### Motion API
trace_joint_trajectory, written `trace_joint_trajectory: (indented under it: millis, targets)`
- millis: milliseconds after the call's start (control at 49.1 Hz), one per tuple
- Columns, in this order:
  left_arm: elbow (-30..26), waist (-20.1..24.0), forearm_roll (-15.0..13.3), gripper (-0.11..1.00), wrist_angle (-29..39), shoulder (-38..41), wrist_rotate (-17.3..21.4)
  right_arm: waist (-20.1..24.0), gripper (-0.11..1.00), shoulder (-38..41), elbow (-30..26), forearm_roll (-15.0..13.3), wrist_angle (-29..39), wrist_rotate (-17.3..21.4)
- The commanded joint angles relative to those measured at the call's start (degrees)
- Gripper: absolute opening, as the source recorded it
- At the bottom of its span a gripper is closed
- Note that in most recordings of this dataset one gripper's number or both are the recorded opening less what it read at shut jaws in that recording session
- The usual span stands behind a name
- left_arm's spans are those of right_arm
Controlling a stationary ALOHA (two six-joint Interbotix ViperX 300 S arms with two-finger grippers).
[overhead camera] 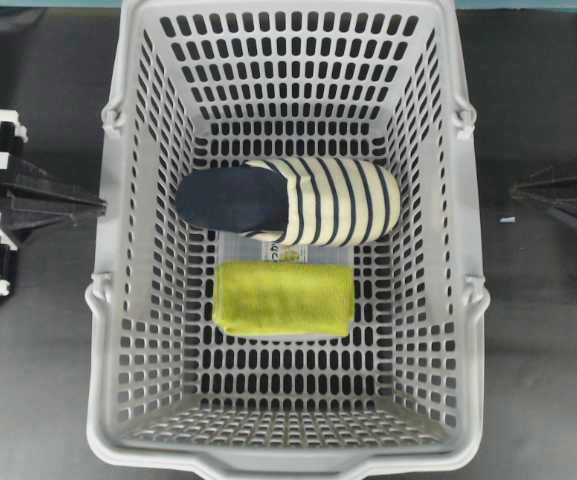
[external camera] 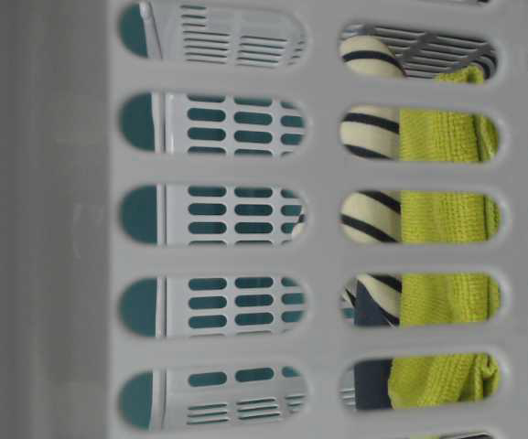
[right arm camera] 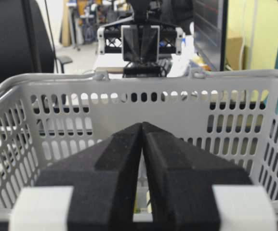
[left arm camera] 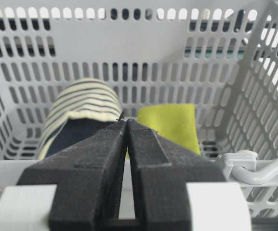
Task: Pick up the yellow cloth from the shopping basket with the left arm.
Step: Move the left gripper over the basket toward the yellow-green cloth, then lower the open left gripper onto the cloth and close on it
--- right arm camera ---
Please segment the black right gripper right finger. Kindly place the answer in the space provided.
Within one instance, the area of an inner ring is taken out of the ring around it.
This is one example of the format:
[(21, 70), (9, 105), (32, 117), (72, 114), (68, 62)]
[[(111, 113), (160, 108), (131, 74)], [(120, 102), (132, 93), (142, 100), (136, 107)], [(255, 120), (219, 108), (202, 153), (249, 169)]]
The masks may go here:
[(276, 231), (276, 214), (247, 171), (142, 124), (153, 219), (175, 231)]

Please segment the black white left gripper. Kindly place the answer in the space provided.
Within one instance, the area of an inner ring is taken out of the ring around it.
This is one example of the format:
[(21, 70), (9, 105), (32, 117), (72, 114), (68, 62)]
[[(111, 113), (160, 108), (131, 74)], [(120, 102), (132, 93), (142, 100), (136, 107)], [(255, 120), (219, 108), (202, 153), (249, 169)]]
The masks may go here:
[(162, 55), (182, 54), (183, 30), (155, 19), (121, 19), (99, 27), (100, 55), (120, 53), (123, 77), (165, 77)]

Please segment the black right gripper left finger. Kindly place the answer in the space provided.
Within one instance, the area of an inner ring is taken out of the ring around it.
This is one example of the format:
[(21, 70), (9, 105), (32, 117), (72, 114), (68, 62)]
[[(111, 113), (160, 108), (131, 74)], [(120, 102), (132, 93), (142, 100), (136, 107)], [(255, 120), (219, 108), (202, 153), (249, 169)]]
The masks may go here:
[(116, 231), (133, 221), (142, 125), (40, 171), (24, 188), (9, 221), (11, 231)]

